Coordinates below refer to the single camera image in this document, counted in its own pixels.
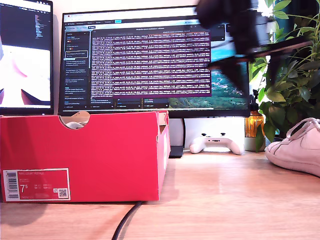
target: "barcode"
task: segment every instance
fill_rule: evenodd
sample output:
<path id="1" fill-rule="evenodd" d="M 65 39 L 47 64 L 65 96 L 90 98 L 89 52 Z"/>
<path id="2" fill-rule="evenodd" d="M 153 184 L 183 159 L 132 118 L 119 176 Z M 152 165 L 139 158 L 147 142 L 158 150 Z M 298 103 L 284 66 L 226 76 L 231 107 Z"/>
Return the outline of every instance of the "barcode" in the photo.
<path id="1" fill-rule="evenodd" d="M 7 192 L 11 200 L 19 199 L 18 178 L 16 172 L 7 172 Z"/>

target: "monitor screen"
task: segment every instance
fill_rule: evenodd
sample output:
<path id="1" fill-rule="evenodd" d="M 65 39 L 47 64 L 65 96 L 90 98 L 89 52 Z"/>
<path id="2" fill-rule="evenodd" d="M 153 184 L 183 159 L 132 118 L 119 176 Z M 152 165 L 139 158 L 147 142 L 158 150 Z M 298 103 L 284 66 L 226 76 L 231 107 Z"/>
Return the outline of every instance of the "monitor screen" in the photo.
<path id="1" fill-rule="evenodd" d="M 228 24 L 195 6 L 64 13 L 59 114 L 168 110 L 171 118 L 247 116 L 248 99 L 211 61 L 235 53 Z M 243 84 L 249 89 L 248 64 Z"/>
<path id="2" fill-rule="evenodd" d="M 51 1 L 0 0 L 0 114 L 53 114 Z"/>

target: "shoebox label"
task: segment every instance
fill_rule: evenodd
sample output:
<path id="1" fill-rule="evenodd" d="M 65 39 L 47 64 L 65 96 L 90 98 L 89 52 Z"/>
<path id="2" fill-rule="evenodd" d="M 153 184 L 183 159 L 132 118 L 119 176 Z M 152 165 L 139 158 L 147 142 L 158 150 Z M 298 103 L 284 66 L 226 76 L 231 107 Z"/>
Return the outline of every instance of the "shoebox label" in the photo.
<path id="1" fill-rule="evenodd" d="M 70 201 L 68 168 L 4 170 L 7 202 Z"/>

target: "red shoebox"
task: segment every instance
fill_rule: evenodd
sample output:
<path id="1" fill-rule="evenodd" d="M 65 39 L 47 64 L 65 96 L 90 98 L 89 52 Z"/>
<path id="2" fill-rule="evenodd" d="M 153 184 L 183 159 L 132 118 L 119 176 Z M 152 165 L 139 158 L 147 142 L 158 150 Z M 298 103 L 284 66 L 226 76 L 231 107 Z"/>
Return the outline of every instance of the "red shoebox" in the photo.
<path id="1" fill-rule="evenodd" d="M 70 121 L 81 117 L 0 118 L 4 202 L 159 200 L 170 154 L 167 111 L 94 114 L 80 129 L 66 127 Z"/>

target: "sneaker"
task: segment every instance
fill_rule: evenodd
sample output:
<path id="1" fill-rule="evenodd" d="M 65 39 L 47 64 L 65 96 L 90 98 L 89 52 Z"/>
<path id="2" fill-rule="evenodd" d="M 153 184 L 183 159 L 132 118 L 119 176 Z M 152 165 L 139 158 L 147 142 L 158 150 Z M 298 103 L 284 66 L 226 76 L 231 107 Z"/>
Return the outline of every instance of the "sneaker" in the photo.
<path id="1" fill-rule="evenodd" d="M 296 133 L 293 131 L 305 123 Z M 320 177 L 320 120 L 307 118 L 291 128 L 286 138 L 271 143 L 266 157 L 275 165 Z"/>

